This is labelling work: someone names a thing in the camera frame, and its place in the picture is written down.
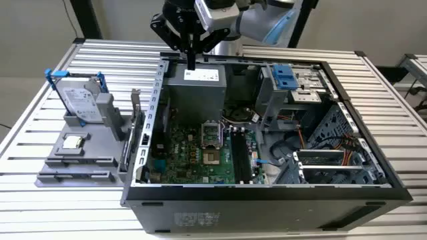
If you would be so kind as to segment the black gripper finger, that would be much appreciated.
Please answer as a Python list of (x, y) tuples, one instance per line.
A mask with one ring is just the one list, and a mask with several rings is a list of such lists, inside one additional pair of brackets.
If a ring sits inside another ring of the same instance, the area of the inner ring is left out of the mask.
[(196, 55), (210, 52), (214, 47), (226, 39), (231, 30), (223, 28), (212, 31), (203, 40), (196, 40), (194, 37), (192, 50), (191, 50), (191, 70), (196, 69)]
[(172, 50), (179, 50), (187, 56), (187, 69), (192, 69), (192, 49), (191, 49), (191, 39), (190, 32), (187, 28), (187, 22), (184, 18), (179, 16), (175, 21), (174, 29), (178, 30), (179, 35), (171, 30), (167, 24), (167, 18), (162, 13), (152, 16), (150, 27), (166, 44)]

